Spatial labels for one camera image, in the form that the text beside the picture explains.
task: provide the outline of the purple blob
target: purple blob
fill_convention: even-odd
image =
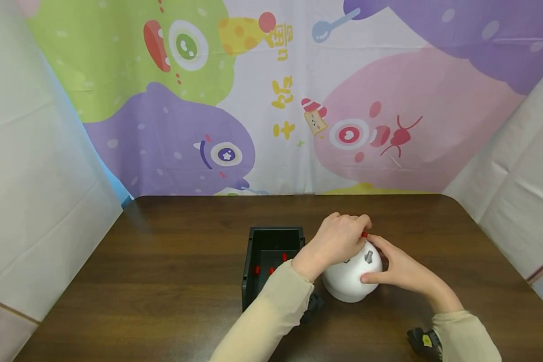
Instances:
[[[385,0],[345,0],[355,19]],[[443,52],[527,95],[543,77],[543,0],[387,0],[413,31]]]
[[[255,147],[245,127],[226,111],[184,101],[160,83],[84,127],[133,197],[249,187],[244,176],[255,163]]]
[[[366,19],[388,7],[387,0],[345,0],[344,14],[351,13],[354,9],[360,9],[360,14],[354,16],[354,20]]]

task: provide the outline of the left hand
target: left hand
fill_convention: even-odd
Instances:
[[[371,227],[368,215],[331,214],[324,219],[310,243],[298,252],[292,267],[309,281],[314,281],[328,267],[358,254],[366,243],[362,233]]]

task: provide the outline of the pink cartoon monster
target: pink cartoon monster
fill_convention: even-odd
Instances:
[[[523,99],[468,60],[425,47],[372,62],[322,105],[302,105],[329,171],[376,188],[441,192]]]

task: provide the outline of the green cartoon monster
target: green cartoon monster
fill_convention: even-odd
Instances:
[[[25,1],[35,7],[28,25],[83,122],[110,117],[152,81],[217,105],[231,91],[235,57],[276,25],[269,12],[229,18],[221,0]]]

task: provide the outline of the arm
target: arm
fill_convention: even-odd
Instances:
[[[264,362],[282,337],[300,323],[314,285],[283,263],[233,325],[211,362]]]
[[[379,236],[368,240],[389,260],[389,269],[362,276],[363,283],[383,283],[423,294],[435,316],[433,329],[442,344],[443,362],[501,362],[501,355],[481,321],[465,311],[454,291],[435,273]]]
[[[366,215],[325,218],[316,236],[294,260],[271,275],[251,305],[211,356],[211,362],[265,362],[282,337],[300,323],[314,280],[330,265],[358,254],[366,243],[360,234],[370,228]]]
[[[485,326],[467,312],[454,291],[436,277],[426,292],[435,316],[432,328],[442,344],[443,362],[501,362]]]

